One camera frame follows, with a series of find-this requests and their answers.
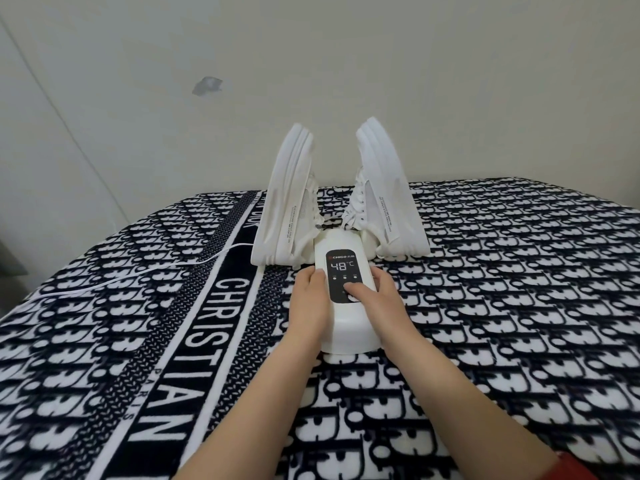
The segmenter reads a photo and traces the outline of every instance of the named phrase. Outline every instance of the red sleeve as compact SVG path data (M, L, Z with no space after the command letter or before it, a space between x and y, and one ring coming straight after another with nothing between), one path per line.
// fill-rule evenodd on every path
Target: red sleeve
M559 454L560 461L540 480L597 480L583 464L569 453Z

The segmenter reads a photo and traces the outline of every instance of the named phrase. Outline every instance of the white wall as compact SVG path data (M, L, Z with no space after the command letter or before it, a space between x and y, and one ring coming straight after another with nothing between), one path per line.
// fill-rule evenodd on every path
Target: white wall
M353 181L387 126L411 180L517 175L640 206L640 0L0 0L130 219L264 188L282 138ZM204 76L223 80L207 98Z
M0 26L0 241L41 281L127 224ZM0 281L0 305L19 293Z

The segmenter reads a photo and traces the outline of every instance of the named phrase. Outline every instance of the logo pattern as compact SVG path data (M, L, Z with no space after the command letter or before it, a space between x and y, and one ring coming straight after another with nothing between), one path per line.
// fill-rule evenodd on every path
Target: logo pattern
M393 275L421 334L553 449L572 452L603 478L640 476L640 211L521 178L411 188L433 254L375 264ZM328 225L339 225L350 193L321 190ZM203 194L152 214L73 261L39 292L201 260L208 244L226 241L216 228L231 211L233 227L248 198ZM248 223L259 217L253 214ZM167 316L184 319L188 307L178 307L177 298L196 270L165 269L40 300L0 322L1 478L63 470L84 477L83 468L65 469L71 451L106 441L104 432L83 431L105 392L135 368L136 353L157 342L158 324ZM286 331L294 279L291 268L264 270L209 432ZM193 287L197 294L202 284ZM128 396L110 401L118 398L126 409ZM74 461L90 466L92 458ZM318 357L276 475L460 478L381 351Z

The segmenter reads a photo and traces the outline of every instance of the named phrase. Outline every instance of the digital display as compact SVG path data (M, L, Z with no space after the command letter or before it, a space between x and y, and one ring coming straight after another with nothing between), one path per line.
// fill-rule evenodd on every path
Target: digital display
M350 249L337 249L326 254L326 270L329 279L329 297L334 303L358 301L344 290L345 283L361 283L362 276L356 253Z

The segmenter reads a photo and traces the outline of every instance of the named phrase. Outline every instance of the hand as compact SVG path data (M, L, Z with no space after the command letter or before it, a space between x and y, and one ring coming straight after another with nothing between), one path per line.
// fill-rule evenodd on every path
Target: hand
M330 321L330 306L324 271L315 266L301 269L291 293L286 336L311 340L320 351L320 341Z
M406 344L407 339L422 336L407 315L391 275L375 266L371 266L371 273L377 292L363 283L345 283L344 289L364 305L369 321L382 341L382 347L394 362L393 356Z

